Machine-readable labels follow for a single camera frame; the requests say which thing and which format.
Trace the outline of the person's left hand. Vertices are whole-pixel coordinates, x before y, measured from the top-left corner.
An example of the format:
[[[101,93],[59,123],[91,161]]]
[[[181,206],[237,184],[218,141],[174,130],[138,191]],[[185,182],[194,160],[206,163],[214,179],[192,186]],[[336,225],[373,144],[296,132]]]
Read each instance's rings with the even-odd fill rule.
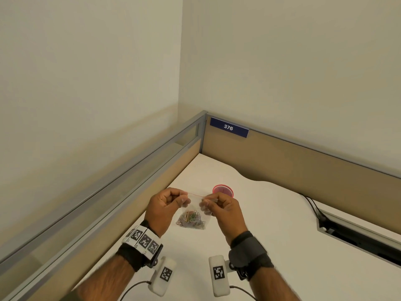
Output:
[[[175,198],[188,198],[187,194],[186,191],[169,187],[151,197],[144,220],[159,238],[167,232],[176,213],[172,212],[172,201]]]

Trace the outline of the person's right hand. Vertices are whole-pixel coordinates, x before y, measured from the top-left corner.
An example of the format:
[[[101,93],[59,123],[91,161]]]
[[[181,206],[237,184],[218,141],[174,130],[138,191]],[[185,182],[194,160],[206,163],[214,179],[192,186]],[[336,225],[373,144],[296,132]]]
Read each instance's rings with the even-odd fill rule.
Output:
[[[212,215],[226,238],[228,245],[240,234],[248,231],[242,210],[236,199],[223,193],[210,194],[203,201],[216,201],[219,209]]]

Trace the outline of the clear plastic zip bag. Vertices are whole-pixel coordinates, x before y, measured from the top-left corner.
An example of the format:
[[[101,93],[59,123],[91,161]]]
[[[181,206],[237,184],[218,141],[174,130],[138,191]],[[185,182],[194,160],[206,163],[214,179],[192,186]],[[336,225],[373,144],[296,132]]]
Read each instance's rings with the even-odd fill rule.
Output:
[[[173,224],[187,229],[206,230],[212,217],[212,212],[203,206],[203,196],[188,193],[190,202],[178,210],[178,216],[173,219]]]

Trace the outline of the person's right forearm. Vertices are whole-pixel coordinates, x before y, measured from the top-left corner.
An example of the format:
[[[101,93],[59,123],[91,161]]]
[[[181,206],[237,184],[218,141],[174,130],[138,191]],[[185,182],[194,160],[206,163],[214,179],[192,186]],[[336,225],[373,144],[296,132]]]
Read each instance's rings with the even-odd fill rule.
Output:
[[[249,284],[257,301],[301,301],[275,268],[259,268]]]

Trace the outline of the person's left forearm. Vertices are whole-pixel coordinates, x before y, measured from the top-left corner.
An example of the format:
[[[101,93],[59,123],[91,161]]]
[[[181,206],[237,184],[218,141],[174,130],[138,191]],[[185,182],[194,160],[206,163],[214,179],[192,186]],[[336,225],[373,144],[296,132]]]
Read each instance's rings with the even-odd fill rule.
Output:
[[[80,301],[118,301],[134,274],[128,261],[115,254],[73,291]]]

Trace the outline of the pile of coloured paper clips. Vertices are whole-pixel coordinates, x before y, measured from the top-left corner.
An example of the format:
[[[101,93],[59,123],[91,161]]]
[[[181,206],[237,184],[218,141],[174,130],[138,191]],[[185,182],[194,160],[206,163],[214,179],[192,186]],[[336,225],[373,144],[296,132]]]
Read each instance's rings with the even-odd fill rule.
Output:
[[[178,217],[178,220],[175,222],[175,224],[179,227],[196,230],[205,230],[206,228],[206,221],[202,219],[201,213],[196,210],[184,211]]]

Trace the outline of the red round container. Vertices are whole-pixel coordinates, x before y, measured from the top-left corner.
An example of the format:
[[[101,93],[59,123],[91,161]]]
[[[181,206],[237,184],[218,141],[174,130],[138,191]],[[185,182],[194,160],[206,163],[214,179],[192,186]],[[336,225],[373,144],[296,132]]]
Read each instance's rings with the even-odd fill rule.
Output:
[[[228,195],[229,197],[234,197],[233,189],[224,184],[219,184],[219,185],[214,186],[212,193],[213,194],[223,193],[223,194]]]

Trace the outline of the blue desk number sign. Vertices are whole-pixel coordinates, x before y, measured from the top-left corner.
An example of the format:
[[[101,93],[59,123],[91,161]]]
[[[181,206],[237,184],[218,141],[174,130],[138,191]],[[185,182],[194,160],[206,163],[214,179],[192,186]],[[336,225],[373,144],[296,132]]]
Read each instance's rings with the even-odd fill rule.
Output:
[[[227,131],[234,135],[247,138],[249,134],[249,129],[244,128],[242,126],[235,125],[231,122],[223,121],[215,117],[210,118],[210,126],[218,128],[223,131]]]

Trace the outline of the beige desk partition panel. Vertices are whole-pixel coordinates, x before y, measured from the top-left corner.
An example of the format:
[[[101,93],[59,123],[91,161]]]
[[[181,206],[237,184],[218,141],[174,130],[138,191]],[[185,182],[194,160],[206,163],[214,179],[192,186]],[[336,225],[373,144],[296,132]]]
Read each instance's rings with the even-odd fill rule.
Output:
[[[250,128],[243,138],[210,126],[211,117],[215,116],[206,115],[203,155],[232,166],[246,178],[272,182],[401,234],[401,175]]]

